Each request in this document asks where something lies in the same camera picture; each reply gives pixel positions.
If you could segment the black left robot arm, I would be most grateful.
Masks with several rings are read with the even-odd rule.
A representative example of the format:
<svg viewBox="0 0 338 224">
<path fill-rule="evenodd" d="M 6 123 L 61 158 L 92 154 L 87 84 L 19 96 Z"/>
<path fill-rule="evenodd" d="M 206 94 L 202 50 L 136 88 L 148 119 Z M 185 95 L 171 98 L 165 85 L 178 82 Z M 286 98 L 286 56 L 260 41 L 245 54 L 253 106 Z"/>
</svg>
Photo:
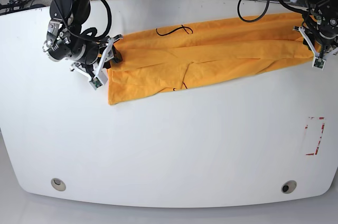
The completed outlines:
<svg viewBox="0 0 338 224">
<path fill-rule="evenodd" d="M 308 31 L 321 45 L 316 56 L 320 61 L 334 45 L 337 46 L 337 0 L 305 0 L 308 11 L 300 10 Z"/>
</svg>

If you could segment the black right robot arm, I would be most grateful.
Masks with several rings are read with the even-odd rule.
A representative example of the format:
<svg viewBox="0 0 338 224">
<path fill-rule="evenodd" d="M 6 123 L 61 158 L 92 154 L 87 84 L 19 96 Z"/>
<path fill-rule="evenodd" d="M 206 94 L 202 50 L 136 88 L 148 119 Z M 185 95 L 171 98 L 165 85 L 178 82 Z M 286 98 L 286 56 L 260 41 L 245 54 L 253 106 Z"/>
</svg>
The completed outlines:
<svg viewBox="0 0 338 224">
<path fill-rule="evenodd" d="M 88 77 L 89 82 L 101 86 L 103 69 L 121 63 L 123 58 L 114 44 L 123 38 L 111 38 L 112 13 L 106 0 L 100 0 L 107 12 L 107 26 L 103 34 L 96 27 L 83 30 L 91 12 L 90 0 L 52 0 L 50 21 L 43 51 L 56 62 L 69 59 L 72 71 Z"/>
</svg>

